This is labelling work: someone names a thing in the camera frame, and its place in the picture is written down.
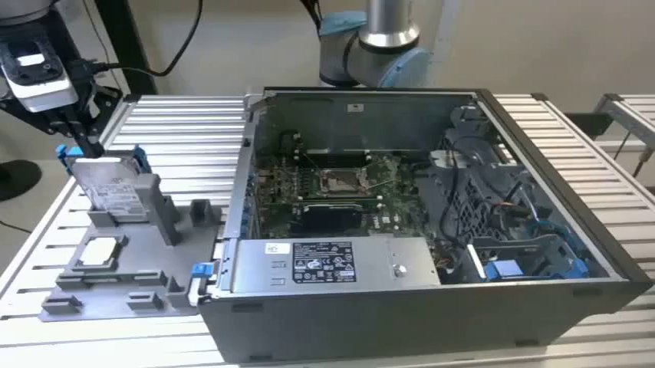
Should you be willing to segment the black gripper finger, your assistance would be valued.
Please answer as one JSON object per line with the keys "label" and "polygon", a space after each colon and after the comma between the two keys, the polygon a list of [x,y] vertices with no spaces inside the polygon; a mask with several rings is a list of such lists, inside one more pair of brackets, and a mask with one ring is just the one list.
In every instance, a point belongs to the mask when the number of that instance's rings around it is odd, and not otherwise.
{"label": "black gripper finger", "polygon": [[98,141],[102,127],[96,120],[69,120],[65,122],[66,135],[74,140],[86,158],[98,158],[104,153],[102,144]]}

